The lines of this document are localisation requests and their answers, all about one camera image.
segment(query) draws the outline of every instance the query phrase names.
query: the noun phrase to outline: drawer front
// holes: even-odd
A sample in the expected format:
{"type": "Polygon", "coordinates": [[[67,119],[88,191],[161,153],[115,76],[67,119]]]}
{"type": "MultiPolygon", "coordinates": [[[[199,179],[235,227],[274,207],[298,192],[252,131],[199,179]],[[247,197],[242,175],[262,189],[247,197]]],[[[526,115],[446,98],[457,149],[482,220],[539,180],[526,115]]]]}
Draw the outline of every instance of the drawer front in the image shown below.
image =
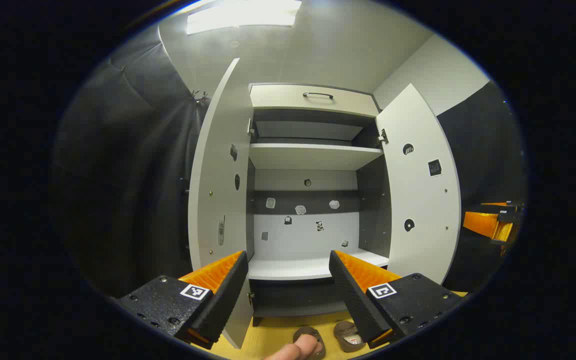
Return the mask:
{"type": "Polygon", "coordinates": [[[251,88],[250,99],[255,109],[319,110],[367,117],[379,114],[373,97],[365,93],[292,84],[254,84],[251,88]]]}

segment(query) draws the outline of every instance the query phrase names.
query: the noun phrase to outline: slipper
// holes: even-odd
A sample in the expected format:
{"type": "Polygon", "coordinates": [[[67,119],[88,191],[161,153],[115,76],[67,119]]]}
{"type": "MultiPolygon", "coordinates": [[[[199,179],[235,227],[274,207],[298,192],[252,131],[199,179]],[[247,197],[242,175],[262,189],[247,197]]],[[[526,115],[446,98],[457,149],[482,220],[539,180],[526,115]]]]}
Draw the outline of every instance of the slipper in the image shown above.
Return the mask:
{"type": "Polygon", "coordinates": [[[357,326],[350,321],[340,321],[334,326],[333,333],[345,353],[352,353],[366,346],[359,336],[357,326]]]}
{"type": "Polygon", "coordinates": [[[322,349],[317,353],[311,353],[310,356],[306,358],[306,360],[320,360],[326,356],[326,345],[322,339],[322,335],[317,329],[310,327],[310,326],[302,326],[295,331],[294,335],[292,336],[292,342],[296,342],[299,337],[303,334],[313,335],[317,339],[318,342],[321,343],[322,349]]]}

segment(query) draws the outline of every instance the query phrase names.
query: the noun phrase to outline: white cabinet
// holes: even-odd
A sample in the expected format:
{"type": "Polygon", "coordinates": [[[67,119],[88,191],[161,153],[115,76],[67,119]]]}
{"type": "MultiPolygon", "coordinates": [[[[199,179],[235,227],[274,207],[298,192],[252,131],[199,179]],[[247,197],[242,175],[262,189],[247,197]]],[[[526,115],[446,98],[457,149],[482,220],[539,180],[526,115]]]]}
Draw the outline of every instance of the white cabinet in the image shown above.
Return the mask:
{"type": "MultiPolygon", "coordinates": [[[[387,264],[400,276],[420,272],[442,283],[457,247],[460,190],[448,141],[419,92],[410,84],[379,112],[370,94],[347,89],[249,85],[254,79],[238,71],[238,61],[223,76],[201,128],[188,209],[193,269],[236,251],[249,255],[248,278],[226,324],[226,338],[242,345],[260,306],[249,304],[253,285],[311,281],[305,292],[310,294],[318,287],[312,281],[330,282],[331,250],[387,264]],[[308,92],[332,98],[304,96],[308,92]],[[284,110],[289,116],[281,115],[284,110]],[[274,136],[250,134],[249,124],[262,117],[274,136]],[[287,126],[291,121],[332,135],[313,137],[295,130],[307,127],[287,126]],[[336,132],[339,126],[356,129],[336,132]],[[387,142],[378,146],[382,132],[387,142]],[[387,179],[366,176],[366,169],[381,169],[387,179]],[[368,178],[370,184],[358,182],[361,171],[362,182],[368,178]],[[254,184],[249,196],[248,183],[254,184]],[[253,216],[247,217],[247,207],[253,216]]],[[[276,308],[284,314],[291,306],[276,308]]],[[[272,314],[269,309],[259,312],[272,314]]],[[[326,306],[318,304],[302,313],[322,309],[326,306]]]]}

